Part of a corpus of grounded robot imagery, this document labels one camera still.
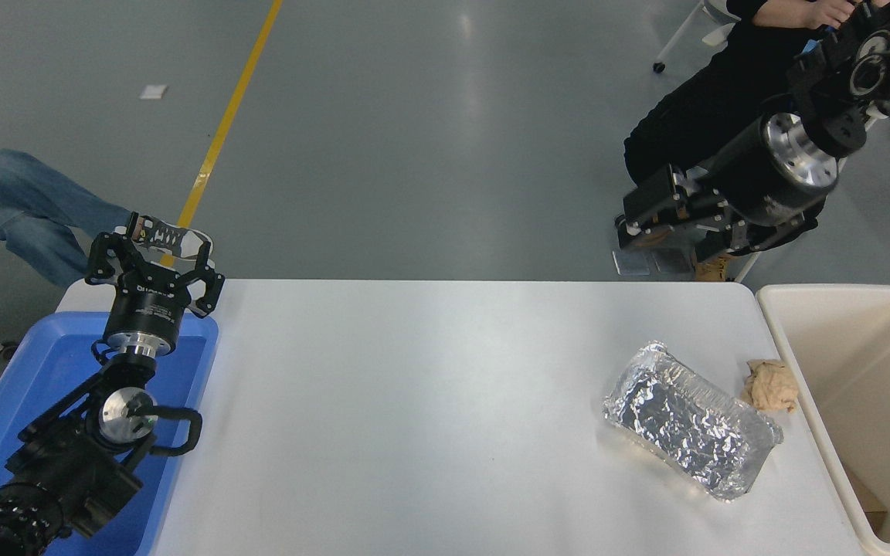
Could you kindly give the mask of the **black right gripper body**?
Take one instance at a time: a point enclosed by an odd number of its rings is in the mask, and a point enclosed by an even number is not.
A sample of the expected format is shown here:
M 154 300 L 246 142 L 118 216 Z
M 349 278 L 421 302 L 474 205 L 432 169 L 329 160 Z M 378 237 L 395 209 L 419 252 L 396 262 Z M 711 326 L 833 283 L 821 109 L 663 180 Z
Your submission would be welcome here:
M 800 117 L 759 117 L 717 152 L 712 187 L 749 224 L 782 225 L 825 199 L 828 161 Z

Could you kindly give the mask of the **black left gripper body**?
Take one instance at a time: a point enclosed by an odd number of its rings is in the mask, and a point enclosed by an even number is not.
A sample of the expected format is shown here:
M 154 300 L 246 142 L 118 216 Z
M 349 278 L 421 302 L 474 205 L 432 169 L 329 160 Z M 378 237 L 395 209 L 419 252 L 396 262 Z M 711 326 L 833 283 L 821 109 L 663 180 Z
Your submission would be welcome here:
M 152 351 L 176 349 L 184 312 L 191 303 L 179 293 L 181 275 L 174 270 L 131 270 L 114 282 L 114 302 L 103 332 L 109 348 L 145 344 Z

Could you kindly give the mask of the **person's right hand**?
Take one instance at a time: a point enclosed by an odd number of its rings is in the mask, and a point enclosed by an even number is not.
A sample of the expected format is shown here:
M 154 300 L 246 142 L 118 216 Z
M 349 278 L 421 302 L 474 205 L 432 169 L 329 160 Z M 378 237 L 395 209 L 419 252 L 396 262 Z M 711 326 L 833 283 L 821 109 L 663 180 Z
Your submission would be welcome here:
M 838 28 L 854 10 L 850 1 L 766 1 L 751 22 L 757 27 L 781 29 Z

